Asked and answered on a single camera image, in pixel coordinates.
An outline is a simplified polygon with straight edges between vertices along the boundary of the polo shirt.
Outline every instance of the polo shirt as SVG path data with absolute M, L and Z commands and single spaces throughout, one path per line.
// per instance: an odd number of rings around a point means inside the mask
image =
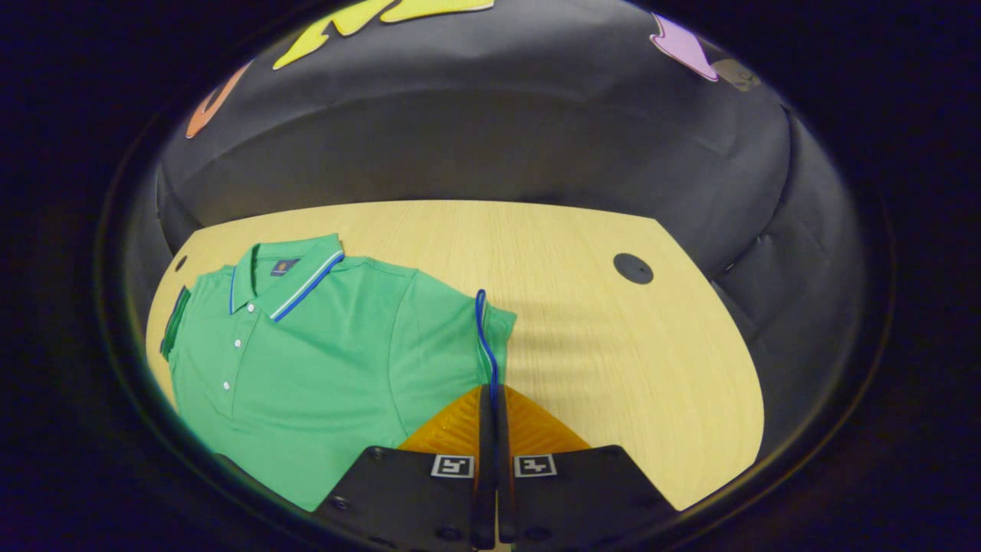
M 491 359 L 503 382 L 515 319 L 419 270 L 345 257 L 332 234 L 199 276 L 161 353 L 197 437 L 313 511 L 365 447 L 397 447 L 489 383 Z

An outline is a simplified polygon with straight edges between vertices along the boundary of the wooden table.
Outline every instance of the wooden table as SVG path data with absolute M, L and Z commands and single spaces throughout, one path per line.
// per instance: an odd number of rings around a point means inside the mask
M 755 459 L 759 382 L 746 345 L 704 276 L 656 221 L 552 205 L 392 201 L 274 213 L 199 230 L 168 268 L 147 327 L 150 367 L 181 286 L 263 242 L 340 234 L 348 255 L 418 267 L 516 312 L 507 383 L 592 446 L 624 447 L 678 510 Z M 628 252 L 653 281 L 613 266 Z M 179 262 L 186 256 L 180 270 Z

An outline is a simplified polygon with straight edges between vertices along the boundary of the shirt sleeve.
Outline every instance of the shirt sleeve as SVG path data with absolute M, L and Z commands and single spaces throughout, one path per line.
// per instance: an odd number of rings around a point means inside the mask
M 486 309 L 485 337 L 503 383 L 517 316 L 489 304 Z M 388 353 L 392 398 L 407 435 L 474 387 L 490 383 L 477 324 L 475 298 L 415 273 L 395 314 Z
M 171 317 L 167 320 L 167 329 L 164 330 L 164 338 L 160 341 L 160 354 L 167 361 L 170 360 L 171 350 L 174 348 L 174 341 L 177 339 L 178 328 L 181 327 L 184 309 L 190 300 L 190 291 L 187 287 L 181 287 L 178 298 L 174 302 L 174 309 L 171 310 Z

